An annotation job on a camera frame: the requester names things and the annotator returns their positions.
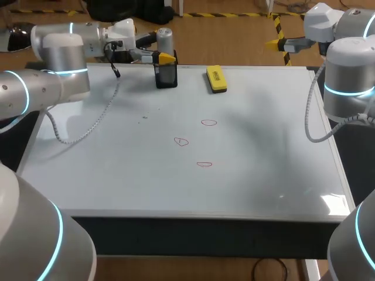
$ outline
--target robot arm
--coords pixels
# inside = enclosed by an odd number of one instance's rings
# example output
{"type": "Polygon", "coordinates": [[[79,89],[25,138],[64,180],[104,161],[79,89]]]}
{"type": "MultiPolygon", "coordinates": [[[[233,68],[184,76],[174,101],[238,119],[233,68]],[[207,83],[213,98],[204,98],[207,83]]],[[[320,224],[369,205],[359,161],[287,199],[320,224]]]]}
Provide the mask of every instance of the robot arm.
{"type": "Polygon", "coordinates": [[[0,120],[87,97],[90,83],[86,57],[103,56],[105,48],[128,51],[134,61],[141,63],[174,63],[173,47],[172,53],[137,48],[145,42],[159,43],[159,37],[156,33],[136,37],[132,19],[103,29],[97,22],[35,26],[31,34],[32,49],[51,71],[25,69],[1,73],[0,120]]]}

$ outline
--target coiled cable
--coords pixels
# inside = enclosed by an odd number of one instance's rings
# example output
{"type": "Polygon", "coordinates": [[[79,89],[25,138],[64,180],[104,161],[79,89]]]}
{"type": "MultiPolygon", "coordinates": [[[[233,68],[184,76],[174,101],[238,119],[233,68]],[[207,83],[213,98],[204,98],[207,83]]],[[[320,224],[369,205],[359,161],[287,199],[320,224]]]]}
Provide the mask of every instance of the coiled cable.
{"type": "Polygon", "coordinates": [[[52,114],[49,112],[49,110],[45,110],[45,114],[47,115],[47,117],[51,120],[51,123],[52,123],[52,127],[53,127],[53,132],[54,132],[54,135],[56,136],[56,139],[64,144],[64,145],[72,145],[74,143],[77,143],[79,141],[82,141],[84,138],[86,138],[87,136],[89,136],[89,134],[91,134],[93,132],[93,130],[95,130],[95,128],[100,124],[100,122],[104,119],[105,115],[107,114],[108,110],[111,108],[112,106],[112,103],[113,103],[113,100],[114,98],[117,96],[118,94],[118,89],[120,87],[120,79],[117,78],[117,83],[116,83],[116,88],[115,88],[115,91],[113,93],[113,96],[112,98],[110,99],[110,101],[108,102],[107,106],[105,107],[104,111],[102,112],[102,114],[99,116],[99,118],[96,120],[96,122],[94,123],[94,125],[92,125],[87,131],[86,133],[84,133],[83,135],[81,135],[79,138],[75,139],[75,140],[68,140],[68,139],[62,139],[60,137],[60,134],[59,134],[59,130],[57,129],[57,125],[56,125],[56,121],[54,120],[52,114]]]}
{"type": "Polygon", "coordinates": [[[366,111],[365,113],[363,114],[358,114],[358,115],[354,115],[354,116],[351,116],[351,117],[348,117],[344,120],[341,120],[335,127],[333,127],[333,129],[327,133],[324,137],[322,138],[319,138],[319,139],[314,139],[313,137],[311,137],[310,135],[310,132],[309,132],[309,112],[310,112],[310,106],[311,106],[311,99],[312,99],[312,94],[313,94],[313,91],[314,91],[314,86],[316,84],[316,81],[318,80],[321,72],[323,71],[323,69],[325,68],[325,65],[326,65],[326,62],[324,61],[324,63],[320,66],[318,72],[316,72],[315,74],[315,77],[314,79],[312,80],[311,82],[311,86],[310,86],[310,90],[309,90],[309,95],[308,95],[308,98],[307,98],[307,103],[306,103],[306,111],[305,111],[305,133],[306,133],[306,136],[307,138],[313,142],[313,143],[318,143],[318,142],[323,142],[325,141],[326,139],[329,139],[331,136],[333,136],[339,129],[341,129],[343,126],[345,126],[346,124],[348,123],[351,123],[351,122],[355,122],[355,121],[358,121],[358,120],[362,120],[364,122],[368,122],[370,124],[373,124],[375,125],[375,119],[372,118],[372,117],[368,117],[367,116],[367,113],[368,111],[370,110],[371,106],[372,106],[372,103],[374,101],[374,99],[372,98],[369,102],[369,105],[366,107],[366,111]]]}

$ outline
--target cable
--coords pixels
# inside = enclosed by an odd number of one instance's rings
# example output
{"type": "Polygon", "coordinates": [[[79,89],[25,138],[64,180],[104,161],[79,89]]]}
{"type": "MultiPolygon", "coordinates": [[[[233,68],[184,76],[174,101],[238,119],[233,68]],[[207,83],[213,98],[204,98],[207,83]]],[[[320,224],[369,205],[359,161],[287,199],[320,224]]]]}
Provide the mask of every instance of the cable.
{"type": "Polygon", "coordinates": [[[21,120],[23,120],[26,115],[27,114],[23,114],[23,115],[17,116],[17,118],[14,119],[11,123],[7,124],[7,126],[5,126],[5,127],[3,127],[3,128],[0,129],[0,134],[5,133],[5,132],[9,131],[10,129],[12,129],[21,120]]]}
{"type": "MultiPolygon", "coordinates": [[[[285,263],[283,263],[283,261],[280,260],[280,259],[273,259],[273,260],[274,260],[274,261],[277,261],[277,262],[281,265],[281,267],[282,267],[282,269],[283,269],[283,271],[284,271],[284,274],[283,274],[284,276],[283,276],[282,281],[287,281],[287,279],[288,279],[288,268],[287,268],[287,266],[286,266],[285,263]]],[[[253,266],[253,269],[251,270],[251,281],[256,281],[256,280],[255,280],[255,269],[257,268],[258,264],[259,264],[261,261],[264,261],[264,259],[259,259],[259,260],[257,260],[256,263],[255,263],[254,266],[253,266]]]]}
{"type": "Polygon", "coordinates": [[[108,102],[106,108],[104,109],[103,113],[99,116],[99,118],[96,120],[96,122],[94,123],[94,125],[91,126],[90,129],[87,130],[86,133],[84,133],[83,135],[81,135],[78,139],[75,139],[75,140],[67,140],[67,139],[62,139],[60,137],[60,134],[59,134],[59,130],[57,129],[57,125],[56,125],[56,121],[54,120],[52,114],[48,111],[48,110],[45,110],[45,114],[48,116],[48,118],[51,120],[51,123],[52,123],[52,127],[53,127],[53,131],[54,131],[54,135],[56,136],[56,139],[64,144],[64,145],[72,145],[74,143],[77,143],[79,141],[82,141],[84,138],[86,138],[89,134],[91,134],[93,132],[93,130],[97,127],[97,125],[99,125],[99,123],[103,120],[103,118],[105,117],[105,115],[107,114],[107,111],[111,108],[112,106],[112,102],[114,100],[114,98],[117,96],[118,94],[118,89],[120,87],[120,79],[117,78],[117,83],[116,83],[116,88],[115,88],[115,91],[113,93],[113,96],[112,98],[110,99],[110,101],[108,102]]]}
{"type": "Polygon", "coordinates": [[[288,12],[290,13],[306,13],[310,10],[309,4],[315,4],[311,0],[304,0],[303,2],[296,2],[292,4],[286,4],[279,1],[274,1],[276,5],[287,7],[288,12]]]}
{"type": "Polygon", "coordinates": [[[116,75],[116,78],[120,78],[121,75],[120,75],[120,72],[118,71],[118,69],[116,68],[116,66],[113,64],[112,62],[112,58],[113,58],[113,53],[115,52],[115,49],[117,48],[117,46],[121,47],[122,46],[122,41],[109,41],[107,42],[106,44],[104,44],[104,47],[103,47],[103,53],[104,53],[104,56],[105,58],[108,60],[108,62],[111,64],[111,68],[113,70],[113,72],[115,73],[116,75]],[[111,57],[109,58],[108,57],[108,54],[107,52],[105,51],[105,48],[107,48],[107,46],[111,44],[111,49],[112,49],[112,55],[111,57]]]}
{"type": "Polygon", "coordinates": [[[308,95],[308,98],[307,98],[307,103],[306,103],[306,111],[305,111],[305,133],[306,133],[306,136],[307,138],[313,142],[313,143],[318,143],[318,142],[323,142],[325,141],[326,139],[330,138],[331,136],[333,136],[339,129],[341,129],[344,125],[348,124],[348,123],[351,123],[351,122],[356,122],[358,120],[362,120],[364,122],[368,122],[368,123],[371,123],[373,125],[375,125],[375,119],[372,118],[372,117],[368,117],[367,116],[367,113],[363,113],[363,114],[358,114],[358,115],[355,115],[355,116],[351,116],[351,117],[348,117],[342,121],[340,121],[329,133],[327,133],[324,137],[322,138],[319,138],[319,139],[313,139],[310,135],[310,132],[309,132],[309,112],[310,112],[310,106],[311,106],[311,98],[312,98],[312,94],[313,94],[313,90],[314,90],[314,86],[316,84],[316,81],[318,80],[321,72],[323,71],[323,69],[325,68],[326,66],[326,62],[324,61],[324,63],[320,66],[318,72],[316,72],[316,75],[314,77],[314,79],[312,80],[311,82],[311,86],[310,86],[310,90],[309,90],[309,95],[308,95]]]}
{"type": "Polygon", "coordinates": [[[341,4],[343,7],[345,7],[346,9],[350,9],[350,7],[346,6],[346,5],[342,2],[342,0],[339,0],[339,1],[340,1],[340,4],[341,4]]]}

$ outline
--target yellow object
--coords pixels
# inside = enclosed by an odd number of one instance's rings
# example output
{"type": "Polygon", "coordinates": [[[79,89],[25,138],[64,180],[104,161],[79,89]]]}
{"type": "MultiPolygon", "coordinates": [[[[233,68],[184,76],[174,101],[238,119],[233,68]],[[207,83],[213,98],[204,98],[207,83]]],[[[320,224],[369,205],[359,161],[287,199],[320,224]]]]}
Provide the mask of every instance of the yellow object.
{"type": "Polygon", "coordinates": [[[278,43],[279,43],[278,39],[271,40],[271,41],[269,41],[265,44],[265,48],[270,50],[270,51],[278,52],[279,51],[278,43]]]}
{"type": "Polygon", "coordinates": [[[213,93],[227,91],[227,81],[220,66],[208,66],[207,76],[213,93]]]}
{"type": "Polygon", "coordinates": [[[159,55],[159,64],[169,64],[169,63],[174,63],[176,61],[176,58],[168,55],[167,53],[160,53],[159,55]]]}

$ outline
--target yellow black caution tape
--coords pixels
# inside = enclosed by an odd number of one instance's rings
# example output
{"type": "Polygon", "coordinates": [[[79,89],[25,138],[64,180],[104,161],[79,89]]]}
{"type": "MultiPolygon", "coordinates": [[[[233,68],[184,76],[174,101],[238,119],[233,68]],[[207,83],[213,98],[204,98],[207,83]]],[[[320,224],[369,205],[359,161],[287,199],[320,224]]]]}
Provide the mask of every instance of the yellow black caution tape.
{"type": "MultiPolygon", "coordinates": [[[[267,13],[184,13],[184,18],[238,18],[243,16],[269,16],[267,13]]],[[[272,13],[271,16],[301,16],[299,13],[272,13]]]]}
{"type": "MultiPolygon", "coordinates": [[[[281,30],[281,24],[280,24],[280,16],[273,15],[272,18],[274,19],[274,24],[277,32],[277,36],[279,37],[279,40],[282,42],[283,39],[285,39],[284,33],[281,30]]],[[[284,63],[286,66],[292,66],[291,58],[289,56],[288,52],[282,52],[282,55],[284,57],[284,63]]]]}
{"type": "Polygon", "coordinates": [[[77,11],[77,10],[10,10],[11,13],[62,13],[68,16],[73,16],[75,14],[83,14],[85,11],[77,11]]]}

